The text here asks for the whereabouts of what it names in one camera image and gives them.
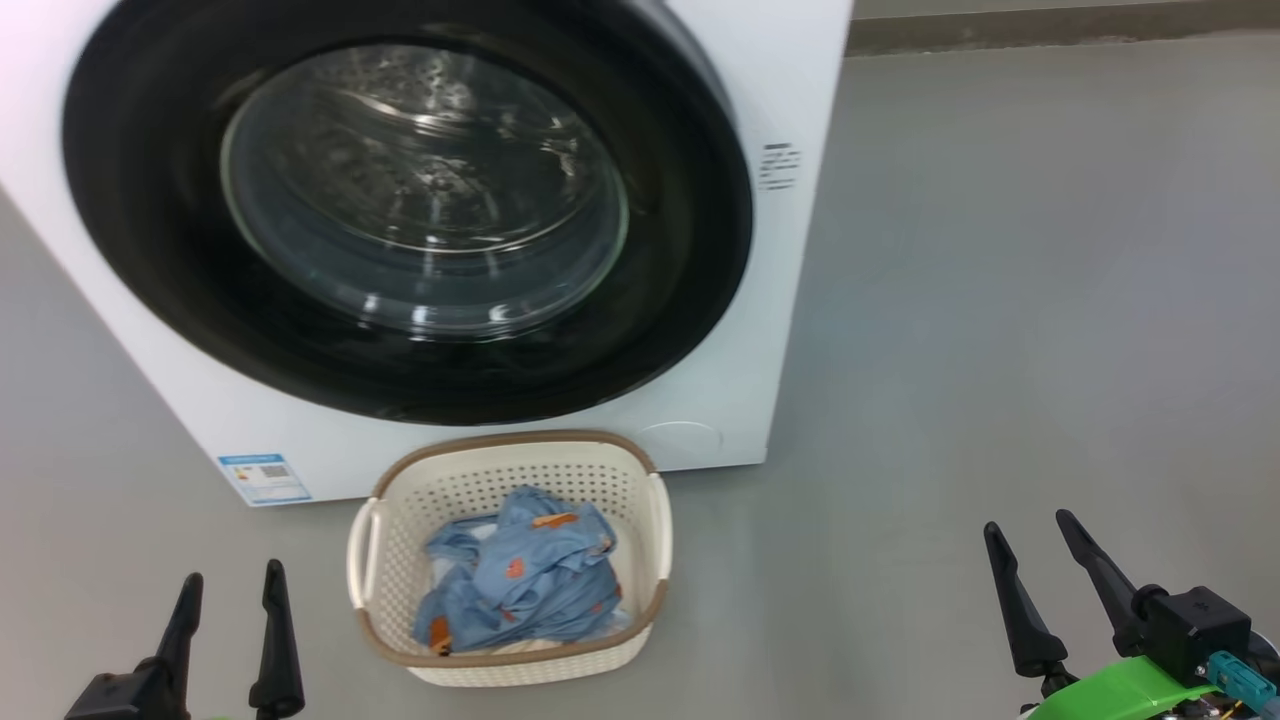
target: basket handle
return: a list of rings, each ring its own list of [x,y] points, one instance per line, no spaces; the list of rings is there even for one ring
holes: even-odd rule
[[[667,483],[658,473],[649,473],[649,482],[653,483],[654,489],[650,501],[657,505],[657,512],[653,515],[654,525],[657,525],[653,537],[658,541],[658,579],[668,580],[671,579],[671,546],[675,530],[671,520],[671,496],[667,495]]]
[[[347,536],[347,594],[356,610],[369,602],[378,570],[378,537],[383,521],[374,511],[376,505],[378,498],[370,497],[360,506],[356,520],[351,524],[351,534]]]

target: teal connector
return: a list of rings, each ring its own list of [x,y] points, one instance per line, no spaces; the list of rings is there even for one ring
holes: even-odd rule
[[[1276,687],[1229,652],[1208,656],[1206,680],[1243,702],[1266,720],[1280,720]]]

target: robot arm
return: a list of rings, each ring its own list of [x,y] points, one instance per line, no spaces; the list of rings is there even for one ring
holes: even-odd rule
[[[200,573],[188,575],[156,653],[140,662],[133,673],[104,673],[93,678],[67,714],[67,720],[191,720],[187,712],[187,667],[191,638],[200,628],[204,591],[205,580]],[[284,582],[284,565],[279,560],[266,564],[262,607],[266,610],[266,638],[248,705],[257,710],[257,720],[279,720],[297,715],[306,705],[289,591]]]
[[[1030,720],[1280,719],[1275,682],[1280,656],[1252,620],[1208,588],[1170,594],[1134,589],[1115,561],[1066,510],[1057,524],[1085,569],[1115,632],[1123,660],[1084,679],[1066,671],[1066,648],[1044,626],[1018,578],[1000,527],[984,529],[987,555],[1005,620],[1014,669],[1044,678],[1044,702],[1023,708]]]

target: green robot part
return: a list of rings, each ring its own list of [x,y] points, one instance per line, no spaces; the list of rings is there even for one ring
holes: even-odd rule
[[[1147,657],[1130,657],[1048,696],[1030,720],[1147,720],[1217,688],[1184,688]]]

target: washing machine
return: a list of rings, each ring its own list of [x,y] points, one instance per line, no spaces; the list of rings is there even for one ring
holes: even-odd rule
[[[0,183],[250,505],[486,433],[762,462],[850,13],[6,0]]]

